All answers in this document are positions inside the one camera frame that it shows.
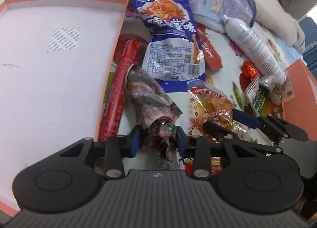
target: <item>white spray can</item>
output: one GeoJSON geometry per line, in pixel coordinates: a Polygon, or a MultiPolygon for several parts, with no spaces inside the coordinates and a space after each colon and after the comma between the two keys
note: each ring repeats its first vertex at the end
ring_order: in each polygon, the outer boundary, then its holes
{"type": "Polygon", "coordinates": [[[240,19],[224,15],[222,18],[228,37],[254,62],[262,75],[273,75],[283,85],[286,74],[273,54],[257,35],[240,19]]]}

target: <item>snack food image on package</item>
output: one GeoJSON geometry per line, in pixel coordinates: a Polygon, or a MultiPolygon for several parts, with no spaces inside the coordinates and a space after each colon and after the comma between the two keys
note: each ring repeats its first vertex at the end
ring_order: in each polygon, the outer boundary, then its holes
{"type": "Polygon", "coordinates": [[[187,91],[187,81],[205,80],[205,61],[188,0],[132,0],[151,41],[142,68],[165,92],[187,91]]]}

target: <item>red candy wrapper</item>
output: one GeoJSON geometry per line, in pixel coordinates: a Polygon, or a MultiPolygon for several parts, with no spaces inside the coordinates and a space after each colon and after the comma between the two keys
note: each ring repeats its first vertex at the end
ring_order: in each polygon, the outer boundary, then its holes
{"type": "Polygon", "coordinates": [[[208,66],[213,71],[220,70],[222,68],[221,58],[211,45],[209,39],[204,35],[203,31],[206,29],[205,26],[200,23],[198,23],[197,26],[201,49],[208,66]]]}
{"type": "MultiPolygon", "coordinates": [[[[222,171],[222,167],[220,164],[220,157],[211,157],[211,173],[212,174],[220,174],[222,171]]],[[[188,176],[191,175],[191,171],[193,168],[194,160],[193,158],[186,158],[184,159],[185,162],[185,170],[188,176]]]]}
{"type": "Polygon", "coordinates": [[[259,70],[254,67],[252,61],[244,61],[241,66],[242,73],[245,77],[249,78],[251,81],[259,74],[259,70]]]}
{"type": "Polygon", "coordinates": [[[124,103],[124,84],[126,73],[134,64],[137,55],[137,43],[128,40],[120,58],[114,81],[111,85],[109,99],[104,111],[99,130],[99,140],[105,141],[117,135],[124,103]]]}

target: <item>crumpled plastic bag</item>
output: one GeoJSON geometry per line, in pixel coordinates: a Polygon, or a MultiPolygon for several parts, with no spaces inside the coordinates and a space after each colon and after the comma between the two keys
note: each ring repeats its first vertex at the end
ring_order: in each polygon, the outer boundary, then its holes
{"type": "Polygon", "coordinates": [[[147,132],[142,146],[157,150],[158,169],[178,170],[175,121],[182,114],[180,109],[154,78],[135,65],[127,75],[126,94],[137,123],[147,132]]]}
{"type": "Polygon", "coordinates": [[[256,17],[254,0],[189,0],[189,4],[196,22],[220,33],[225,33],[223,15],[243,20],[250,28],[256,17]]]}
{"type": "Polygon", "coordinates": [[[264,76],[260,78],[259,83],[269,91],[268,97],[272,103],[279,106],[282,102],[283,87],[277,79],[273,75],[264,76]]]}

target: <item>snack package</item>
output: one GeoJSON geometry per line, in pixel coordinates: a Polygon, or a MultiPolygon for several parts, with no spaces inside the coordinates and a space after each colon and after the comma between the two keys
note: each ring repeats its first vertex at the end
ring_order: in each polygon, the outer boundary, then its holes
{"type": "Polygon", "coordinates": [[[190,99],[192,117],[190,120],[209,141],[215,142],[216,140],[203,131],[203,123],[207,120],[228,130],[233,130],[233,104],[225,94],[198,79],[188,82],[188,92],[192,95],[190,99]]]}
{"type": "MultiPolygon", "coordinates": [[[[186,170],[186,173],[188,176],[191,175],[191,171],[194,164],[193,158],[182,158],[185,165],[182,167],[182,170],[186,170]]],[[[220,157],[211,157],[211,173],[212,174],[220,174],[222,171],[221,163],[220,163],[220,157]]]]}
{"type": "Polygon", "coordinates": [[[142,146],[158,151],[159,169],[178,170],[175,121],[182,114],[157,81],[137,66],[126,79],[126,94],[136,112],[136,121],[147,132],[142,146]]]}
{"type": "Polygon", "coordinates": [[[245,95],[256,116],[260,116],[265,102],[264,90],[260,87],[260,77],[257,76],[245,90],[245,95]]]}
{"type": "Polygon", "coordinates": [[[132,0],[151,41],[142,68],[165,92],[184,92],[187,81],[205,80],[205,61],[188,0],[132,0]]]}
{"type": "Polygon", "coordinates": [[[259,133],[257,131],[237,121],[233,121],[233,127],[233,132],[238,134],[241,140],[258,143],[259,133]]]}

